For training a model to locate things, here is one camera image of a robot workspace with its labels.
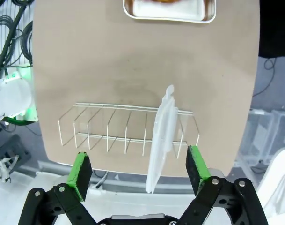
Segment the table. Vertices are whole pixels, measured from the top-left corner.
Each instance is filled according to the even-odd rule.
[[[218,0],[210,24],[136,21],[121,0],[38,0],[36,105],[49,159],[72,164],[82,150],[59,140],[58,119],[75,102],[158,107],[173,84],[177,106],[195,114],[207,166],[227,175],[246,124],[258,45],[258,0]],[[147,174],[149,156],[87,152],[96,169]],[[187,176],[185,159],[169,154],[162,175]]]

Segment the floor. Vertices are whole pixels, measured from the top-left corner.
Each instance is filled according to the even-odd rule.
[[[254,93],[263,90],[270,82],[273,76],[273,69],[267,70],[264,68],[266,59],[258,59],[258,68],[256,74],[256,83]],[[266,62],[265,67],[269,68],[270,62]],[[277,58],[274,66],[274,79],[270,86],[263,93],[253,97],[251,108],[264,109],[270,111],[272,109],[285,110],[285,57]],[[32,159],[27,163],[27,166],[38,168],[37,161],[48,161],[44,150],[44,143],[40,133],[39,123],[28,125],[27,127],[14,127],[10,125],[7,130],[0,132],[0,146],[3,145],[10,136],[18,134],[25,146],[31,152]],[[238,177],[244,176],[239,168],[233,168],[229,174],[229,180],[233,181]],[[259,173],[258,179],[261,179],[263,173]],[[145,182],[146,176],[137,176],[130,174],[119,174],[119,179],[135,182]],[[162,178],[159,182],[169,183],[174,182],[174,178]],[[187,179],[177,179],[176,182],[189,183]]]

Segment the metal tray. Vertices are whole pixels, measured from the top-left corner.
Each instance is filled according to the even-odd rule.
[[[204,0],[205,3],[205,16],[201,21],[187,20],[187,19],[174,19],[174,18],[161,18],[161,17],[137,17],[133,14],[133,4],[135,0],[123,0],[124,12],[133,19],[139,20],[167,20],[167,21],[181,21],[190,23],[210,23],[216,16],[216,0]]]

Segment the screw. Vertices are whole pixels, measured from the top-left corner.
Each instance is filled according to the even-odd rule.
[[[244,181],[239,181],[239,186],[244,187],[245,186],[245,182]]]
[[[214,178],[214,179],[212,180],[212,184],[218,185],[218,183],[219,183],[219,181],[218,181],[216,178]]]
[[[59,187],[59,191],[60,191],[60,192],[63,192],[64,190],[65,190],[65,187],[64,187],[64,186]]]

